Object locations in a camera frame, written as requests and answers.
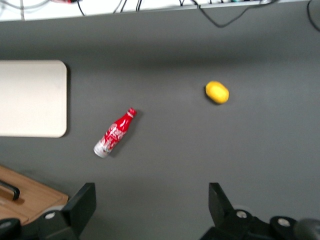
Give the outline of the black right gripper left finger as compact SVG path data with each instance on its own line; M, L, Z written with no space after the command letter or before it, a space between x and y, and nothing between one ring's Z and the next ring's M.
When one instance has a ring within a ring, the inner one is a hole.
M60 210L48 210L22 225L18 218L0 221L2 240L79 240L97 207L96 185L85 183Z

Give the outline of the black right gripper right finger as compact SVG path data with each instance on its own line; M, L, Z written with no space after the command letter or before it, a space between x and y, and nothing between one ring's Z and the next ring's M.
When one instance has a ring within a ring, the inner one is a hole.
M268 223L244 209L232 206L220 184L208 186L208 208L214 226L202 240L296 240L294 225L290 217L274 216Z

